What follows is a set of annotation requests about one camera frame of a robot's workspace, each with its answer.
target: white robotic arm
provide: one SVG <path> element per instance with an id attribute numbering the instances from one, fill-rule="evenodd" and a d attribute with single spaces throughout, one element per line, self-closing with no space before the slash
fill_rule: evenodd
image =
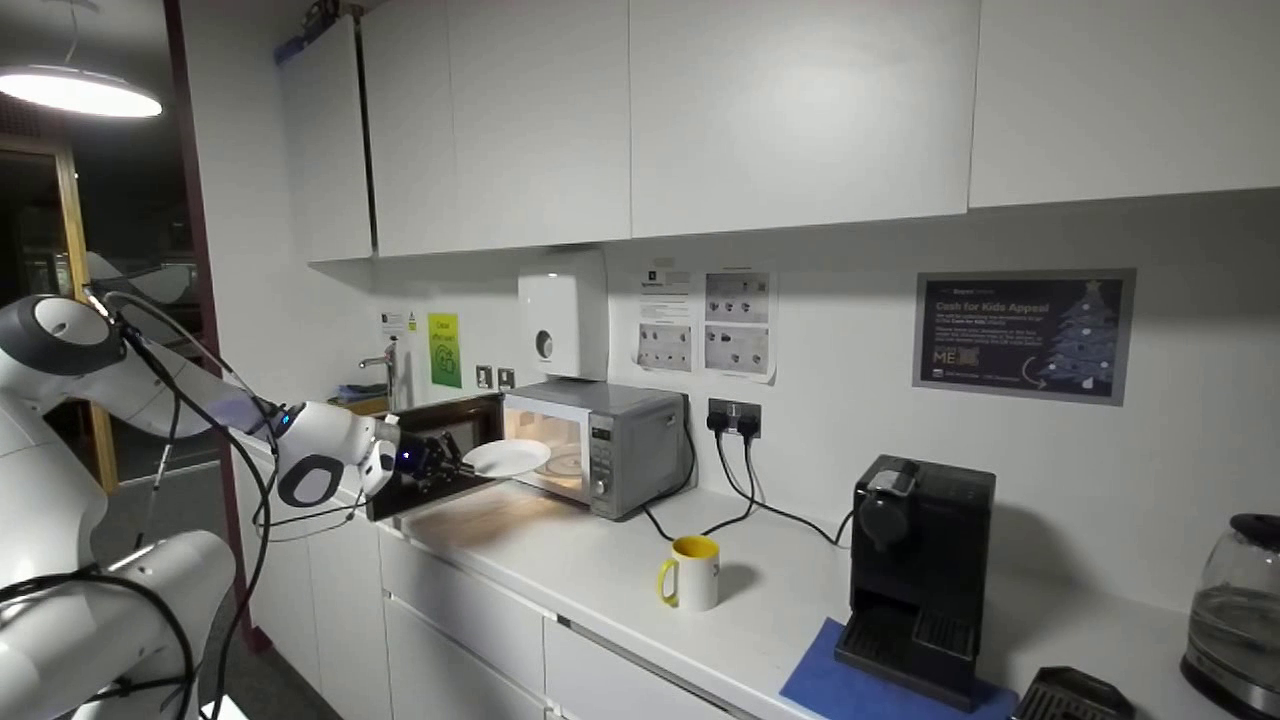
<path id="1" fill-rule="evenodd" d="M 66 399 L 94 399 L 152 434 L 222 424 L 267 440 L 277 493 L 298 509 L 325 504 L 349 466 L 359 466 L 364 487 L 393 477 L 393 424 L 333 403 L 267 403 L 78 300 L 28 296 L 0 306 L 5 720 L 66 717 L 78 702 L 78 720 L 176 717 L 176 693 L 157 679 L 194 671 L 235 572 L 234 552 L 208 532 L 173 536 L 96 572 L 90 540 L 106 520 L 106 493 L 43 424 Z M 152 600 L 106 577 L 145 585 Z M 137 693 L 86 702 L 108 684 Z"/>

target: green sticker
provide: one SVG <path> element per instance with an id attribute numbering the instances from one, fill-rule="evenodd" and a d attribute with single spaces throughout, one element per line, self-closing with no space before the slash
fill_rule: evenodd
<path id="1" fill-rule="evenodd" d="M 463 386 L 455 313 L 430 313 L 434 382 Z"/>

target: black coffee maker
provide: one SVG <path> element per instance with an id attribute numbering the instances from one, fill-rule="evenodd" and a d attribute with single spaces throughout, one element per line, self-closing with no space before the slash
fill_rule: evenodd
<path id="1" fill-rule="evenodd" d="M 976 702 L 996 477 L 879 455 L 851 487 L 851 621 L 839 661 Z"/>

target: white countertop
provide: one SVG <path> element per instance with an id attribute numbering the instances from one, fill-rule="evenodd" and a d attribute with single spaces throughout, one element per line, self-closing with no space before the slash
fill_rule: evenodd
<path id="1" fill-rule="evenodd" d="M 665 501 L 665 529 L 702 532 L 739 501 L 685 493 Z M 532 603 L 693 679 L 754 717 L 809 717 L 780 689 L 821 623 L 847 621 L 847 546 L 756 511 L 725 529 L 725 600 L 685 614 L 657 600 L 668 542 L 645 515 L 589 515 L 519 485 L 492 485 L 405 511 L 402 532 Z M 1225 717 L 1182 674 L 1185 614 L 1035 579 L 989 577 L 981 674 L 1026 693 L 1042 662 L 1095 671 L 1161 720 Z"/>

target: upper cabinet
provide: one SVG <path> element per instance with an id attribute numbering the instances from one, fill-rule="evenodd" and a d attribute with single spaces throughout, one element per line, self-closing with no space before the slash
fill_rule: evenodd
<path id="1" fill-rule="evenodd" d="M 455 244 L 448 0 L 364 15 L 369 157 L 382 256 Z"/>
<path id="2" fill-rule="evenodd" d="M 629 0 L 454 0 L 463 247 L 629 235 Z"/>
<path id="3" fill-rule="evenodd" d="M 637 0 L 631 235 L 970 208 L 981 0 Z"/>
<path id="4" fill-rule="evenodd" d="M 294 223 L 303 261 L 373 256 L 355 19 L 337 19 L 282 72 Z"/>
<path id="5" fill-rule="evenodd" d="M 974 205 L 1280 184 L 1275 0 L 985 0 Z"/>

